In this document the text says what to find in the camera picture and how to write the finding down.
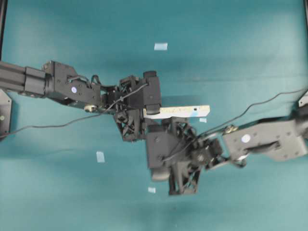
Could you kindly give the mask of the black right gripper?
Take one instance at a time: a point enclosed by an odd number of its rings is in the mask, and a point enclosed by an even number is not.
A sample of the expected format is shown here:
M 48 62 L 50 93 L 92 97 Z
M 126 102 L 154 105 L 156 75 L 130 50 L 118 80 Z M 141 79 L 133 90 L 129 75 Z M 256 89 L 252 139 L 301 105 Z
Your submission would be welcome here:
M 166 166 L 170 170 L 169 195 L 195 194 L 201 170 L 224 162 L 219 140 L 212 138 L 215 133 L 198 136 L 186 118 L 166 119 L 166 127 L 177 141 L 166 157 Z

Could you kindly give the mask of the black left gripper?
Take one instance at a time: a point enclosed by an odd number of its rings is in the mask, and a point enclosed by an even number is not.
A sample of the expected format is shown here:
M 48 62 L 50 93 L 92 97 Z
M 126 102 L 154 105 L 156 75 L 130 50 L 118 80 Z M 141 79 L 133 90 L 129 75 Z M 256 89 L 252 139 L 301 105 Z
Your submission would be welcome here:
M 105 92 L 101 96 L 103 111 L 113 116 L 123 141 L 137 141 L 143 134 L 142 107 L 137 103 L 141 102 L 138 96 L 146 86 L 145 79 L 133 75 L 120 80 L 118 85 L 101 86 Z

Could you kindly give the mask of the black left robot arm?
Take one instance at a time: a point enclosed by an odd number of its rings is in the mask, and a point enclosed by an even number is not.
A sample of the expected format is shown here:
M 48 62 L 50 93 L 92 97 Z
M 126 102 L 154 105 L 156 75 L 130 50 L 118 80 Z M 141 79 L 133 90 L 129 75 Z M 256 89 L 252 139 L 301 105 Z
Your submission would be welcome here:
M 0 88 L 32 98 L 48 98 L 64 106 L 83 109 L 89 116 L 67 122 L 60 127 L 96 118 L 104 114 L 115 114 L 126 109 L 126 99 L 148 86 L 147 82 L 122 93 L 120 87 L 104 86 L 97 76 L 92 80 L 77 74 L 69 65 L 50 61 L 43 69 L 1 62 Z

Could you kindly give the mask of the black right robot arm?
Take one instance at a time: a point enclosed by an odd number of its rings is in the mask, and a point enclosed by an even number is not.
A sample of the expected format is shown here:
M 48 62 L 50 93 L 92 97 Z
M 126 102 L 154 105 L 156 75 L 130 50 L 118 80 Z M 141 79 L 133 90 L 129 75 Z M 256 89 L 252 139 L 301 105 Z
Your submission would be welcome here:
M 201 168 L 210 170 L 225 164 L 243 168 L 251 154 L 264 154 L 275 161 L 302 157 L 308 153 L 307 140 L 307 105 L 294 110 L 290 117 L 265 118 L 199 135 L 174 154 L 169 195 L 196 193 Z

